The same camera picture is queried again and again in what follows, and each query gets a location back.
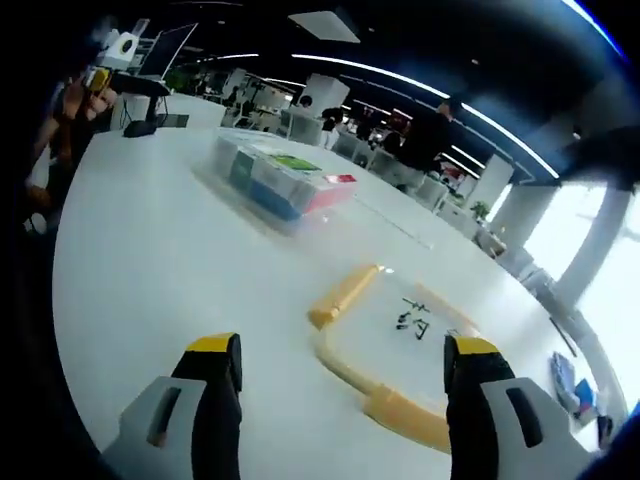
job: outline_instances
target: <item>ceiling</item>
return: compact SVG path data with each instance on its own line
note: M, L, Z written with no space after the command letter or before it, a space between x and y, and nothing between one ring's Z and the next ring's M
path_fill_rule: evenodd
M542 155L548 145L536 139L534 132L558 112L579 103L612 70L633 75L639 59L640 42L635 41L633 27L626 26L626 19L635 15L628 2L609 0L605 5L591 0L583 4L615 36L626 59L562 0L230 0L161 3L151 11L115 13L124 29L140 17L150 18L145 36L198 22L188 42L196 51L190 49L180 57L181 62L198 68L242 67L262 77L299 83L305 83L312 73L335 76L351 89L346 104L359 99L412 116L429 112L416 99L431 107L438 105L437 95L396 78L291 54L338 58L397 73L462 95L465 103L518 139L527 142L532 138L527 145ZM337 7L348 14L361 43L321 41L287 18L301 11ZM243 53L260 56L207 61ZM494 126L468 111L459 120L464 125L454 128L454 144L474 158L484 163L497 147L516 165L516 182L531 176L542 183L553 180L526 149ZM459 153L450 153L479 171ZM549 153L548 163L561 178L575 171L581 161L580 155Z

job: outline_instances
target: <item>plastic storage box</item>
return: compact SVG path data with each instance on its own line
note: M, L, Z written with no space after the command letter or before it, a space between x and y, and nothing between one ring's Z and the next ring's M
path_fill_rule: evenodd
M351 175L328 173L264 139L220 136L213 147L216 175L256 205L285 222L353 196Z

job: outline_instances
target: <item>bright window light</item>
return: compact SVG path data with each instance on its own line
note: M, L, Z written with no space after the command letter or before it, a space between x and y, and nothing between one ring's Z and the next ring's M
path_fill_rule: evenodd
M318 60L318 61L321 61L321 62L339 63L341 65L348 65L350 67L362 68L364 70L369 70L371 72L380 73L382 75L386 75L388 77L395 78L396 80L401 80L403 82L409 83L409 84L414 85L414 86L416 86L418 88L422 88L423 90L427 90L428 92L434 93L435 95L438 95L441 98L450 98L450 95L448 95L448 94L446 94L444 92L441 92L440 90L438 90L436 88L430 87L429 85L426 85L424 83L418 82L417 80L414 80L414 79L409 78L409 77L405 77L403 75L398 75L397 73L393 73L393 72L390 72L388 70L383 70L382 68L373 67L371 65L364 65L362 63L350 62L348 60L342 60L340 58L319 57L317 55L300 55L300 54L294 53L291 56L293 58L302 58L302 59L305 59L305 60ZM538 162L540 164L540 166L542 166L542 168L544 168L547 172L549 172L549 174L553 178L558 178L559 177L558 173L553 168L551 168L551 166L549 166L549 164L547 162L545 162L542 159L542 157L540 157L540 155L538 155L536 152L534 152L531 149L531 147L529 147L526 143L524 143L522 140L520 140L518 137L516 137L509 130L507 130L506 128L504 128L502 125L500 125L499 123L495 122L491 118L487 117L485 114L480 113L475 108L467 105L466 103L463 103L462 107L465 110L467 110L469 113L471 113L471 114L475 115L476 117L478 117L479 119L484 120L485 122L487 122L493 128L495 128L500 133L502 133L504 136L506 136L509 140L514 142L516 145L518 145L520 148L522 148L525 152L527 152L529 155L531 155L531 157L536 162Z
M249 57L259 57L258 53L240 53L238 55L225 55L223 57L218 57L217 60L226 60L227 58L249 58Z
M394 112L399 113L400 115L402 115L403 117L408 118L409 120L413 120L413 117L411 115L407 115L406 113L404 113L402 110L398 110L397 108L393 109Z
M478 175L476 172L474 172L473 170L469 170L467 167L465 167L463 164L461 164L459 161L457 161L455 158L453 158L451 155L447 155L446 153L442 154L443 157L448 158L450 162L455 163L456 165L458 165L460 168L462 168L463 170L465 170L466 172L468 172L472 177L474 178L480 178L480 175Z
M475 158L473 158L471 155L469 155L467 152L465 152L461 148L458 148L455 145L452 145L451 148L453 148L459 154L464 155L465 157L467 157L469 160L471 160L473 163L478 165L480 168L485 168L485 166L483 164L481 164L479 161L477 161Z
M502 193L500 193L500 196L496 200L496 203L494 203L491 207L489 215L487 215L487 222L492 222L493 219L496 218L496 213L498 213L498 210L500 210L500 207L502 207L502 205L504 204L505 200L507 199L507 195L509 195L512 187L513 185L509 184L502 189Z
M582 5L580 5L575 0L562 0L562 3L564 3L567 7L569 7L571 10L580 15L584 20L586 20L587 23L591 25L595 29L595 31L598 32L598 34L607 41L609 45L611 45L611 48L613 48L618 55L626 59L624 52L613 40L613 37L609 35L609 33L598 24L598 22L596 22L595 18L591 16Z
M298 87L306 87L304 83L290 82L289 80L278 80L277 78L265 78L267 82L286 83L287 85L296 85Z
M381 108L374 107L373 105L369 105L368 103L365 103L362 100L354 100L354 102L359 103L360 105L364 105L365 107L373 108L374 110L377 110L378 112L382 112L385 115L391 115L391 112L387 112L386 110L382 110Z

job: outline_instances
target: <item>man in black shirt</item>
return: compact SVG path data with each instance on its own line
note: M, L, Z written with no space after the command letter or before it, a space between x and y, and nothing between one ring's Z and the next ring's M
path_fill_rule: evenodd
M397 162L383 174L386 182L413 194L431 170L440 170L435 157L451 146L451 122L460 111L460 101L450 98L437 113L425 119L414 118L404 144L396 154Z

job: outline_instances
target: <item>potted plant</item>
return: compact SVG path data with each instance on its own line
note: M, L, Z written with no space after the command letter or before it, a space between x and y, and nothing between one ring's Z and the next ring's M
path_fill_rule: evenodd
M477 221L484 220L489 215L489 205L485 202L476 202L470 209Z

